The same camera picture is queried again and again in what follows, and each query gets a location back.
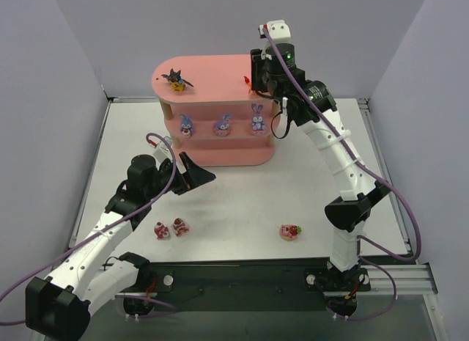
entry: rabbit toy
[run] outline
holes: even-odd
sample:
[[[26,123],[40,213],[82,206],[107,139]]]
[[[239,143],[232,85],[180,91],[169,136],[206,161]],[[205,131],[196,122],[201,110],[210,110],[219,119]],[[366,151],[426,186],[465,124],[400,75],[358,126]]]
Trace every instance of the rabbit toy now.
[[[184,137],[190,137],[193,135],[193,124],[189,115],[179,115],[182,119],[180,131]]]
[[[229,135],[229,132],[230,132],[229,119],[232,116],[233,115],[230,115],[230,114],[223,115],[221,117],[221,120],[217,121],[213,125],[213,132],[215,132],[215,135],[217,135],[217,136],[228,136]]]
[[[255,134],[263,134],[266,130],[264,119],[261,115],[261,110],[264,108],[262,105],[252,104],[252,110],[254,111],[254,116],[252,117],[252,131]]]

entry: white bunny toy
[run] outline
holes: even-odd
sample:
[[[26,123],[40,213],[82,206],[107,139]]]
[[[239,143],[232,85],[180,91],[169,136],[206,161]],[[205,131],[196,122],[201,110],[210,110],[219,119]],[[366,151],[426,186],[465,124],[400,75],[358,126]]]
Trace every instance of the white bunny toy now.
[[[264,108],[263,105],[251,105],[252,110],[254,111],[254,116],[252,117],[252,129],[253,131],[265,131],[265,122],[260,114],[261,110]]]

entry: gray wall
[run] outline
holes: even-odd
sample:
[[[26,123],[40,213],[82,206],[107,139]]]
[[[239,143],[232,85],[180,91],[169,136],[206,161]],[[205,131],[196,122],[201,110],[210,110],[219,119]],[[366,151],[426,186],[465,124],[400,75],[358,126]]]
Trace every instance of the gray wall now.
[[[0,0],[0,291],[63,252],[106,110],[55,0]],[[0,304],[24,318],[24,286]],[[0,340],[27,340],[25,326]]]
[[[371,99],[392,180],[414,208],[451,340],[467,340],[469,0],[426,0]]]
[[[244,54],[283,18],[298,63],[339,97],[369,97],[424,0],[57,0],[110,96],[154,97],[173,56]]]

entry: white table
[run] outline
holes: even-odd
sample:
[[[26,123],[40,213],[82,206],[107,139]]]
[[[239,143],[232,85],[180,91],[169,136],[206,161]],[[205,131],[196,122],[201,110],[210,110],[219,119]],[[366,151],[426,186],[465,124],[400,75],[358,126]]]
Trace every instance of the white table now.
[[[356,100],[339,99],[337,103],[358,152],[366,165],[379,173]],[[111,104],[78,242],[95,225],[125,179],[132,157],[153,154],[154,149],[145,141],[148,132],[168,134],[157,103]],[[276,153],[267,163],[209,170],[217,176],[214,182],[180,197],[165,194],[113,255],[134,252],[153,262],[329,256],[333,226],[325,217],[324,207],[339,193],[319,151],[295,126],[286,139],[276,140]],[[153,233],[155,223],[162,221],[169,226],[177,217],[184,218],[191,231],[158,241]],[[298,224],[303,232],[296,241],[283,241],[278,235],[282,224]],[[407,253],[389,198],[373,209],[365,231],[391,251]],[[383,255],[367,243],[362,249],[363,255]]]

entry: yellow and black toy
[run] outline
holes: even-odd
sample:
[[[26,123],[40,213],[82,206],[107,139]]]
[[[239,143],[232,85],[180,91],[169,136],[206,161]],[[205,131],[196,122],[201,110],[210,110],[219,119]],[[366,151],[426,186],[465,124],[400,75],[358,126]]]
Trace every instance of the yellow and black toy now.
[[[185,79],[181,78],[181,70],[174,72],[174,70],[171,69],[168,75],[161,75],[161,76],[168,80],[169,84],[171,85],[171,87],[173,87],[174,91],[177,90],[179,92],[182,92],[186,84],[188,86],[193,87],[191,82],[188,82]]]

